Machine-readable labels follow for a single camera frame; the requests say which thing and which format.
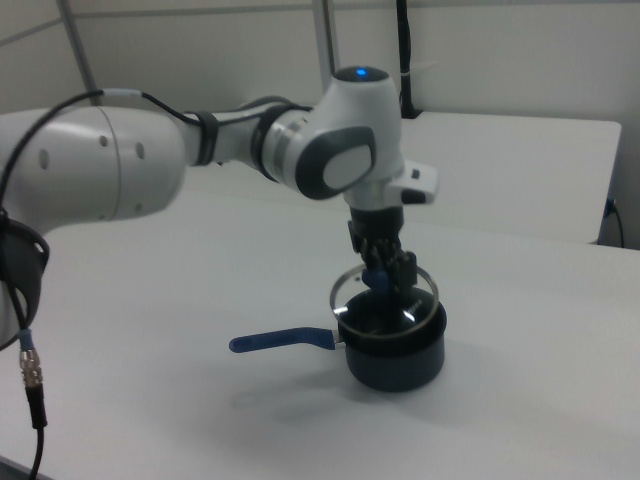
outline white table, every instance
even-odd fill
[[[437,167],[435,204],[408,219],[536,238],[598,238],[620,138],[614,122],[423,113],[403,120],[402,151]],[[341,198],[314,203],[265,182],[244,165],[202,169],[192,188],[292,205],[343,210]]]
[[[407,394],[344,352],[232,354],[239,335],[331,328],[358,258],[345,213],[202,192],[136,222],[53,232],[34,339],[56,480],[580,478],[640,471],[640,254],[420,223],[446,360]],[[0,454],[35,433],[0,354]]]

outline black cable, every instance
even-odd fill
[[[38,429],[38,446],[36,447],[36,456],[33,459],[33,466],[28,480],[36,480],[38,470],[40,470],[40,462],[42,461],[42,453],[44,452],[44,428]]]
[[[146,98],[147,100],[149,100],[154,105],[157,105],[158,107],[163,109],[165,112],[167,112],[167,113],[173,115],[174,117],[182,120],[184,123],[188,123],[189,125],[200,126],[200,120],[189,118],[186,115],[183,115],[182,113],[178,112],[177,110],[174,110],[173,108],[171,108],[166,103],[161,102],[160,100],[158,100],[153,95],[149,95],[148,93],[142,92],[142,98]]]
[[[616,215],[616,220],[618,220],[618,230],[620,231],[620,248],[624,248],[624,230],[622,229],[622,219],[620,218],[618,207],[613,205],[613,207],[611,207],[611,212]]]
[[[174,110],[173,108],[171,108],[166,103],[161,102],[160,100],[158,100],[153,95],[150,95],[148,93],[142,92],[142,98],[145,98],[145,99],[149,100],[154,105],[160,107],[162,110],[164,110],[165,112],[167,112],[170,115],[173,115],[177,119],[182,120],[184,123],[188,123],[189,125],[200,126],[200,120],[198,120],[196,118],[187,117],[183,113],[180,113],[177,110]],[[245,122],[247,120],[253,120],[255,118],[260,118],[261,116],[262,116],[262,112],[254,113],[253,115],[247,115],[246,117],[236,117],[236,118],[232,118],[232,119],[229,119],[229,120],[220,120],[218,122],[218,125],[231,125],[233,123],[240,123],[240,122]]]

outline blue handle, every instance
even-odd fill
[[[324,328],[300,327],[277,332],[259,333],[234,338],[229,342],[229,350],[235,353],[252,352],[265,348],[284,347],[294,343],[309,343],[327,350],[335,350],[333,332]]]

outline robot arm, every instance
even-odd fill
[[[43,112],[0,116],[0,165]],[[207,160],[241,161],[314,200],[343,193],[354,249],[368,267],[382,266],[392,280],[398,277],[393,271],[404,258],[398,240],[402,205],[431,202],[438,182],[433,168],[408,162],[400,152],[400,110],[386,73],[341,70],[312,111],[272,97],[214,117]],[[67,109],[22,152],[4,206],[40,235],[160,211],[179,192],[186,166],[202,161],[204,130],[143,110]],[[37,290],[39,295],[39,278]],[[16,333],[3,288],[0,349]]]

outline cooking pot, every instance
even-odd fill
[[[300,327],[231,340],[233,352],[308,343],[335,350],[344,343],[347,365],[356,379],[376,390],[403,392],[425,385],[444,363],[447,315],[431,276],[417,268],[418,283],[402,301],[379,288],[359,265],[331,289],[329,303],[337,330]]]

